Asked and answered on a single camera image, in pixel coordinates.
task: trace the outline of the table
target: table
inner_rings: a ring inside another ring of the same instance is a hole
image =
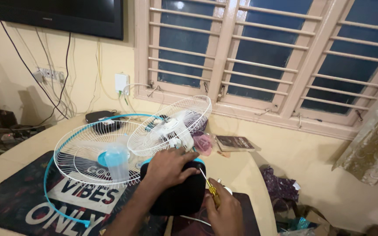
[[[31,137],[0,156],[0,183],[46,153],[69,131],[85,125],[84,115],[61,122]],[[217,153],[200,157],[207,169],[207,177],[222,179],[234,192],[248,194],[262,236],[275,236],[276,224],[268,191],[252,156],[247,152],[232,153],[225,158]],[[0,236],[22,235],[0,228]]]

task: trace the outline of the television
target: television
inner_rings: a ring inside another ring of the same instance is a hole
[[[0,20],[123,40],[123,0],[0,0]]]

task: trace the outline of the mouse pad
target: mouse pad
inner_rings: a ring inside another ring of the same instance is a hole
[[[234,198],[236,198],[243,211],[243,223],[244,223],[244,235],[245,236],[260,236],[259,227],[257,226],[255,213],[253,212],[252,203],[250,202],[249,195],[242,193],[233,193]],[[188,215],[189,217],[196,218],[207,223],[208,220],[207,209],[205,208],[205,198],[202,202],[201,210],[195,214]],[[171,229],[171,236],[212,236],[215,235],[213,229],[198,221],[191,219],[186,219],[180,216],[173,217],[173,227]]]
[[[43,176],[53,151],[45,153],[0,183],[0,228],[30,236],[97,236],[107,228],[138,185],[118,189],[83,188],[64,178],[53,163],[47,179],[52,204],[66,215],[90,220],[89,228],[66,220],[48,206]],[[167,217],[147,215],[139,235],[163,235]]]

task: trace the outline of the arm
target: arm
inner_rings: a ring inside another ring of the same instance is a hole
[[[209,178],[211,184],[217,189],[221,205],[215,208],[214,200],[206,194],[205,204],[211,227],[217,236],[243,236],[243,212],[240,202],[235,199],[220,183]]]
[[[199,153],[185,154],[184,148],[171,148],[156,153],[148,165],[144,180],[104,236],[136,235],[145,214],[163,191],[183,183],[191,175],[200,173],[196,168],[182,172],[183,166],[198,156]]]

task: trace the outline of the screwdriver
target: screwdriver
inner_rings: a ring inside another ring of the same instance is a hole
[[[201,170],[201,173],[202,175],[204,176],[205,180],[207,181],[208,183],[208,186],[210,187],[209,188],[209,191],[210,193],[212,194],[213,196],[213,200],[214,200],[214,203],[215,203],[215,207],[218,208],[220,205],[221,205],[221,200],[220,198],[218,197],[218,193],[217,193],[217,189],[211,185],[211,183],[208,181],[207,177],[205,176],[204,172],[202,171],[201,168],[199,168]]]

